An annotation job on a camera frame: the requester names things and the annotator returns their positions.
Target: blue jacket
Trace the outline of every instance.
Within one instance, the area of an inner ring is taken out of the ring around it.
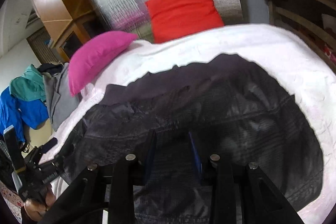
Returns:
[[[25,142],[22,122],[36,129],[39,124],[48,119],[47,107],[41,100],[26,102],[9,94],[6,88],[0,95],[0,133],[13,125],[17,140]]]

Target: human hand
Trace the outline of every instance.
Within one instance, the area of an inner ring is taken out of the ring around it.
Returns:
[[[39,203],[35,199],[27,199],[24,202],[24,207],[27,215],[34,221],[40,221],[44,214],[50,209],[50,207],[55,203],[56,197],[51,190],[51,185],[47,185],[48,191],[45,197],[45,203],[47,207],[41,203]]]

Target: metal bolt head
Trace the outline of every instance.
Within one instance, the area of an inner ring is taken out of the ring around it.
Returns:
[[[126,160],[135,160],[135,158],[136,158],[136,156],[134,154],[128,154],[125,157]]]
[[[250,162],[249,163],[249,168],[252,169],[252,170],[255,170],[258,168],[258,164],[254,161]]]
[[[90,170],[90,171],[93,171],[93,170],[96,170],[97,167],[98,167],[98,164],[93,162],[93,163],[91,163],[87,166],[87,169]]]
[[[210,156],[210,160],[212,160],[212,161],[219,161],[220,160],[220,156],[219,155],[217,155],[217,154],[212,154],[211,156]]]

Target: pink pillow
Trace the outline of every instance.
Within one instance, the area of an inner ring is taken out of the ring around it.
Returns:
[[[71,96],[79,93],[136,39],[137,35],[133,33],[111,31],[94,37],[80,47],[69,63],[68,77]]]

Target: ceiling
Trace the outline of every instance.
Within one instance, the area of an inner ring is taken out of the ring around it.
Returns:
[[[43,27],[37,20],[26,28],[32,8],[30,0],[5,0],[0,8],[0,57]]]

